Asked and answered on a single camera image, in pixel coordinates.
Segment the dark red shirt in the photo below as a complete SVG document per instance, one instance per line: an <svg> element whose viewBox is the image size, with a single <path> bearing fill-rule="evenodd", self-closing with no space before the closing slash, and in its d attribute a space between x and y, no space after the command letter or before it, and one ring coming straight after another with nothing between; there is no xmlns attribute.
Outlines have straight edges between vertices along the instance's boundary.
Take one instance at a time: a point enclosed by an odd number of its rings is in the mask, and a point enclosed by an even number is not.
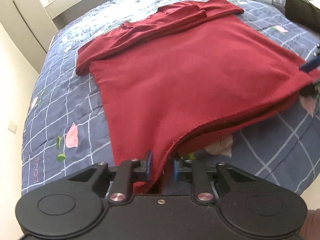
<svg viewBox="0 0 320 240"><path fill-rule="evenodd" d="M186 154L290 107L319 78L239 19L227 0L183 1L83 45L76 73L99 88L116 165L152 151L151 180Z"/></svg>

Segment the black bag on bed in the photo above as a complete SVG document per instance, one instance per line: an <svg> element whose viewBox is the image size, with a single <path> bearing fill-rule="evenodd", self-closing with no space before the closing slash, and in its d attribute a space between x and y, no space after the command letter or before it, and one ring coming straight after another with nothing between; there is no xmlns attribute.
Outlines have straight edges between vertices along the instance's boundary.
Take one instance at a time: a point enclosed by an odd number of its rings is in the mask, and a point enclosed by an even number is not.
<svg viewBox="0 0 320 240"><path fill-rule="evenodd" d="M292 22L319 34L320 10L313 4L303 0L286 0L285 16Z"/></svg>

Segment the blue plaid floral quilt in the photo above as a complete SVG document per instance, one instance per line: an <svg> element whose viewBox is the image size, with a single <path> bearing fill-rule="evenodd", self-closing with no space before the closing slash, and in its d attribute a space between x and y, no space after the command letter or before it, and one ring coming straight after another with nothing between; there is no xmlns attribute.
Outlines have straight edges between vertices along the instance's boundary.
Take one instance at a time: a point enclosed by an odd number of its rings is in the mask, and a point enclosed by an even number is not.
<svg viewBox="0 0 320 240"><path fill-rule="evenodd" d="M108 0L66 25L52 39L35 83L23 131L22 193L105 161L113 165L99 89L75 73L78 49L98 35L186 0ZM287 20L272 0L227 0L244 9L241 20L309 60L319 37ZM209 166L227 162L297 194L319 176L319 108L300 102L193 154Z"/></svg>

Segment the white wall socket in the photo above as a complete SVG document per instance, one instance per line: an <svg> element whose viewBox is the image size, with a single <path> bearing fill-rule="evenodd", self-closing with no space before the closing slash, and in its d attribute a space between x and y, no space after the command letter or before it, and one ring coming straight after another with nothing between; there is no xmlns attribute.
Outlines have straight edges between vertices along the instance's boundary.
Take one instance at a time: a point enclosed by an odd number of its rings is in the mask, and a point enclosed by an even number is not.
<svg viewBox="0 0 320 240"><path fill-rule="evenodd" d="M17 125L13 121L9 121L8 130L12 133L16 133Z"/></svg>

